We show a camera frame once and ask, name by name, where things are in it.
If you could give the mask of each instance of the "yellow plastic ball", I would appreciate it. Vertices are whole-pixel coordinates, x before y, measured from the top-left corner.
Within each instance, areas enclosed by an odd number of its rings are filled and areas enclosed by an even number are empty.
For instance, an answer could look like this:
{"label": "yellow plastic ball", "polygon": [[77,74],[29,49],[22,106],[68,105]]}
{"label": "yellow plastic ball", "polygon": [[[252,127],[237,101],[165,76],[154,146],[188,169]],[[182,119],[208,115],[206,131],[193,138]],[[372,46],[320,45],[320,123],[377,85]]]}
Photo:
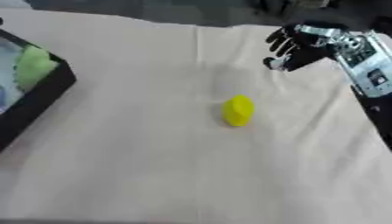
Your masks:
{"label": "yellow plastic ball", "polygon": [[223,120],[235,127],[245,126],[255,111],[253,102],[243,94],[236,95],[233,99],[222,104]]}

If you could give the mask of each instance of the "green toy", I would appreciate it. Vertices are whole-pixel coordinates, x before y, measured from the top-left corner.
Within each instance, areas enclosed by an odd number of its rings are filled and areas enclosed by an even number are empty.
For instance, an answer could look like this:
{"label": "green toy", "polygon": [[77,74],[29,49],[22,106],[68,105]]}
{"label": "green toy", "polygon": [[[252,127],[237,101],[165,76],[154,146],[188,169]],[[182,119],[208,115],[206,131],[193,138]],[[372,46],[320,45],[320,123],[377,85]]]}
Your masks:
{"label": "green toy", "polygon": [[50,59],[49,52],[29,45],[17,59],[16,83],[22,91],[30,91],[58,65]]}

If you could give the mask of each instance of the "table surface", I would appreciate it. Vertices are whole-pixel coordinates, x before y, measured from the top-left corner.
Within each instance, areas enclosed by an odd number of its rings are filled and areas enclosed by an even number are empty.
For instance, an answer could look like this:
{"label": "table surface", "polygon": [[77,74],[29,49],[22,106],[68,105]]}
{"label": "table surface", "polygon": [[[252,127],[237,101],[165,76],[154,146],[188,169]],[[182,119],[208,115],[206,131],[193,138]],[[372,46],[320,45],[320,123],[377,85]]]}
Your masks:
{"label": "table surface", "polygon": [[[392,157],[323,60],[270,71],[276,27],[0,10],[78,83],[0,156],[0,217],[151,223],[390,223]],[[255,102],[230,128],[220,105]]]}

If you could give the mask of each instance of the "gray floor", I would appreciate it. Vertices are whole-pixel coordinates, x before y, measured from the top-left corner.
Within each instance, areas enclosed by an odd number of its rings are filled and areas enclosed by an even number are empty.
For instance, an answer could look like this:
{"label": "gray floor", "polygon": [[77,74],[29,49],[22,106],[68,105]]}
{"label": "gray floor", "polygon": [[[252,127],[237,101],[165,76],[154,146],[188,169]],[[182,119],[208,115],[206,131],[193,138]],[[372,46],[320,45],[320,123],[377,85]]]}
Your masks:
{"label": "gray floor", "polygon": [[392,14],[389,13],[392,9],[392,1],[389,0],[343,0],[339,10],[289,10],[284,17],[267,13],[256,15],[247,1],[251,0],[27,0],[38,10],[110,14],[209,26],[281,25],[316,19],[365,29],[375,15]]}

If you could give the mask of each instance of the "robotic hand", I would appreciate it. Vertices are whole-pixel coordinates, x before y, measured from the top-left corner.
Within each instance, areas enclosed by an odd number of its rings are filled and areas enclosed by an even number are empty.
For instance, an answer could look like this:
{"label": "robotic hand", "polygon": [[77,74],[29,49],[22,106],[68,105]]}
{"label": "robotic hand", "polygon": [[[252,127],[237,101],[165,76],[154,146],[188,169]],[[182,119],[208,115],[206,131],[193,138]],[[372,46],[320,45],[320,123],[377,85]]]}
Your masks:
{"label": "robotic hand", "polygon": [[266,40],[278,58],[270,69],[293,71],[325,57],[336,60],[381,138],[392,150],[392,52],[374,31],[351,33],[342,24],[289,24]]}

